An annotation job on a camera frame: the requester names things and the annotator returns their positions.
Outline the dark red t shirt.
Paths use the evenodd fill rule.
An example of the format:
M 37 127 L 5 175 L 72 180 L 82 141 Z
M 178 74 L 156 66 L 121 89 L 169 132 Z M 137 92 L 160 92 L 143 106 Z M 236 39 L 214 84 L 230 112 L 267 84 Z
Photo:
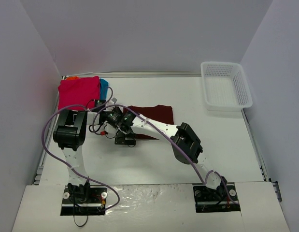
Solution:
M 156 105 L 152 107 L 139 107 L 130 105 L 128 108 L 152 120 L 165 124 L 174 124 L 173 109 L 171 106 Z

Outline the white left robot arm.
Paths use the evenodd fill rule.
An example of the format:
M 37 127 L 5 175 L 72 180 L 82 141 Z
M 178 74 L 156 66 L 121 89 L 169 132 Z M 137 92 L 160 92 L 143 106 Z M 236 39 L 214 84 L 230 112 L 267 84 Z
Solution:
M 53 140 L 63 152 L 68 169 L 68 191 L 81 202 L 92 196 L 89 176 L 85 170 L 82 145 L 85 142 L 88 112 L 80 105 L 65 106 L 53 131 Z

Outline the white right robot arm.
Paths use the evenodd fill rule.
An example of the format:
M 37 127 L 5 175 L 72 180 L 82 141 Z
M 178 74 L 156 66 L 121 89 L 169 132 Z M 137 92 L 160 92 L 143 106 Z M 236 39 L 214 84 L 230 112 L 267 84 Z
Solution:
M 226 180 L 217 173 L 209 160 L 199 157 L 203 153 L 201 141 L 187 123 L 171 125 L 150 119 L 132 110 L 122 112 L 119 107 L 105 111 L 104 118 L 108 125 L 124 135 L 143 134 L 158 140 L 168 141 L 174 157 L 183 164 L 190 165 L 201 183 L 209 189 L 213 199 L 219 200 L 226 194 Z

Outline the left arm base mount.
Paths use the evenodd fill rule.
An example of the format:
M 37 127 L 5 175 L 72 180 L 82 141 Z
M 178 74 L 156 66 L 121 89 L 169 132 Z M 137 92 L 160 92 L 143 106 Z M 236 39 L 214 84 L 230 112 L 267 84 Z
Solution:
M 107 198 L 107 188 L 92 186 L 88 196 L 73 196 L 72 189 L 64 188 L 61 216 L 103 216 Z

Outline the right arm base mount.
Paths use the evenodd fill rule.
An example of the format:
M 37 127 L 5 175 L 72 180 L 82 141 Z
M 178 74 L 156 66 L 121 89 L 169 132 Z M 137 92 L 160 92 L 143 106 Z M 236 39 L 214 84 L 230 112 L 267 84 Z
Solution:
M 227 184 L 227 189 L 218 190 L 201 185 L 193 186 L 195 210 L 197 213 L 240 212 L 241 207 L 234 184 Z

